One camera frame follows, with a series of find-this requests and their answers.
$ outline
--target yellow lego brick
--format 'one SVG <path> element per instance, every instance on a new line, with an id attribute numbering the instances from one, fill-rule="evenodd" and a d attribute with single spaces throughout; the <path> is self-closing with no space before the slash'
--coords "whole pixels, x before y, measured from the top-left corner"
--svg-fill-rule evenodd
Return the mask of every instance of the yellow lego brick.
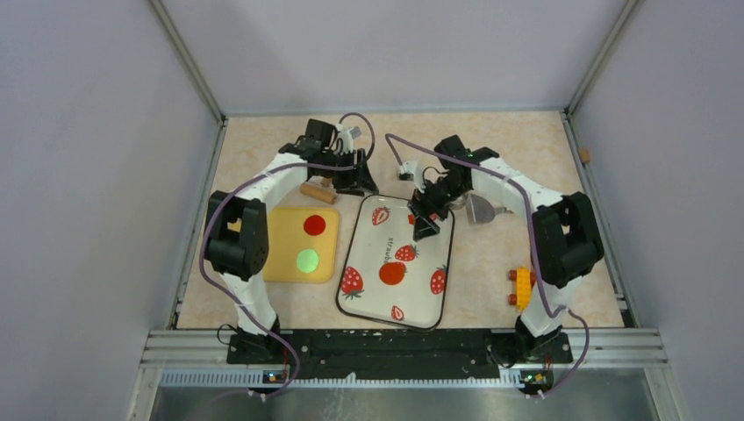
<path id="1" fill-rule="evenodd" d="M 517 308 L 524 311 L 530 303 L 530 296 L 533 293 L 533 287 L 530 284 L 530 271 L 526 268 L 517 269 L 517 281 L 515 289 L 517 291 Z"/>

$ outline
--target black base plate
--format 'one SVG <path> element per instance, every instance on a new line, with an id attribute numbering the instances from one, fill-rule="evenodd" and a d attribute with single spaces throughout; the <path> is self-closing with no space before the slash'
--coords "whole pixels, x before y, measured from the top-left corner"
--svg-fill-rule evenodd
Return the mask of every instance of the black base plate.
<path id="1" fill-rule="evenodd" d="M 503 365 L 513 354 L 510 344 L 514 333 L 491 329 L 307 329 L 283 331 L 281 335 L 300 357 L 299 379 L 342 379 L 355 373 L 357 379 L 427 380 L 498 378 L 498 364 Z M 550 353 L 554 364 L 573 361 L 570 349 L 563 351 L 568 342 L 568 336 L 561 333 L 545 346 L 545 353 Z M 284 352 L 258 356 L 241 344 L 245 340 L 238 335 L 230 338 L 228 364 L 284 363 Z M 509 362 L 541 363 L 544 355 Z M 294 366 L 291 356 L 289 364 Z"/>

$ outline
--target green light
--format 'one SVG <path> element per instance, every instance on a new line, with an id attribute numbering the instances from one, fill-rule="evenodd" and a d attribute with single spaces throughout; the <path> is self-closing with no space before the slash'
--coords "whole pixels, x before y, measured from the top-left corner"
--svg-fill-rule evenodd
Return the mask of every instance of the green light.
<path id="1" fill-rule="evenodd" d="M 311 274 L 319 264 L 320 256 L 311 248 L 306 248 L 297 255 L 297 269 L 304 274 Z"/>

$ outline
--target black mount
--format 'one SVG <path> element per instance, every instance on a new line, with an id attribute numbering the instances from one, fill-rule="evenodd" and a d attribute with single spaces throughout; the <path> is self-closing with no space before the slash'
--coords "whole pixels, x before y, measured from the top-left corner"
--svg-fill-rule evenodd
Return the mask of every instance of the black mount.
<path id="1" fill-rule="evenodd" d="M 226 197 L 224 191 L 212 193 L 207 204 L 207 221 Z M 229 226 L 238 219 L 241 221 L 239 232 Z M 227 272 L 243 281 L 261 272 L 268 258 L 266 205 L 262 201 L 233 197 L 217 215 L 208 234 L 204 259 L 211 262 L 216 272 Z"/>
<path id="2" fill-rule="evenodd" d="M 348 167 L 357 165 L 351 171 L 332 171 L 326 169 L 308 168 L 308 178 L 320 175 L 333 179 L 336 192 L 344 195 L 364 196 L 377 194 L 379 189 L 366 162 L 367 153 L 364 149 L 356 149 L 349 153 L 337 153 L 332 143 L 340 141 L 334 139 L 336 127 L 324 121 L 310 119 L 307 122 L 304 135 L 297 138 L 295 143 L 288 143 L 279 149 L 279 153 L 293 153 L 311 164 L 321 164 L 328 167 Z"/>
<path id="3" fill-rule="evenodd" d="M 541 206 L 532 218 L 544 282 L 563 288 L 572 279 L 591 272 L 605 256 L 594 210 L 584 193 L 576 192 L 551 206 Z"/>
<path id="4" fill-rule="evenodd" d="M 554 364 L 573 362 L 570 349 L 563 350 L 569 343 L 565 333 L 556 333 L 552 340 L 530 353 L 514 349 L 518 344 L 517 332 L 491 329 L 429 332 L 294 329 L 281 335 L 300 357 L 299 379 L 343 379 L 351 373 L 355 373 L 357 379 L 369 380 L 495 379 L 501 368 L 519 363 L 542 363 L 546 356 Z M 291 366 L 295 364 L 283 350 L 264 353 L 254 343 L 246 342 L 242 334 L 230 339 L 228 364 L 282 365 L 285 362 Z"/>
<path id="5" fill-rule="evenodd" d="M 434 151 L 476 165 L 489 158 L 498 158 L 498 153 L 488 147 L 471 152 L 456 134 L 442 140 L 434 147 Z M 439 177 L 436 182 L 424 180 L 424 191 L 415 189 L 408 203 L 408 208 L 414 216 L 414 241 L 439 234 L 440 228 L 434 221 L 434 215 L 439 219 L 447 219 L 449 204 L 473 189 L 469 168 L 442 159 L 440 164 L 447 171 L 445 175 Z"/>

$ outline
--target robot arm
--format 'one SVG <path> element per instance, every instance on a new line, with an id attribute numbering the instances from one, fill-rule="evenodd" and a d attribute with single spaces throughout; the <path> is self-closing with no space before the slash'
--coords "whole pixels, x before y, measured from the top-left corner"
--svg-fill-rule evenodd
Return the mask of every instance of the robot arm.
<path id="1" fill-rule="evenodd" d="M 363 149 L 354 149 L 354 138 L 360 134 L 357 127 L 345 128 L 311 119 L 305 134 L 294 144 L 283 146 L 258 175 L 263 178 L 238 192 L 217 215 L 211 232 L 205 234 L 204 258 L 221 274 L 227 288 L 256 321 L 272 331 L 278 331 L 279 320 L 268 300 L 262 273 L 269 250 L 267 215 L 284 196 L 314 175 L 332 178 L 339 193 L 356 196 L 376 193 L 377 186 L 369 173 L 366 153 Z M 313 164 L 325 168 L 314 168 Z M 287 166 L 290 168 L 273 173 Z M 343 172 L 328 169 L 351 166 L 356 168 Z M 222 191 L 211 195 L 207 220 L 212 218 L 226 197 L 227 193 Z M 240 330 L 265 337 L 266 333 L 243 311 L 236 310 Z"/>
<path id="2" fill-rule="evenodd" d="M 436 182 L 417 183 L 409 202 L 415 218 L 413 239 L 418 241 L 439 233 L 437 218 L 432 216 L 447 218 L 448 205 L 471 190 L 500 201 L 525 218 L 534 233 L 532 258 L 537 258 L 540 264 L 542 289 L 550 309 L 548 312 L 543 305 L 540 288 L 534 288 L 530 303 L 516 325 L 519 351 L 523 355 L 530 354 L 557 336 L 561 329 L 561 313 L 568 307 L 574 291 L 594 264 L 604 257 L 590 200 L 581 192 L 564 196 L 541 186 L 511 168 L 489 148 L 466 149 L 458 136 L 442 140 L 434 151 L 484 168 L 491 174 L 440 158 L 447 172 Z M 423 177 L 410 171 L 418 167 L 405 163 L 398 172 L 402 175 L 399 178 L 421 180 Z M 523 193 L 527 195 L 529 209 Z"/>

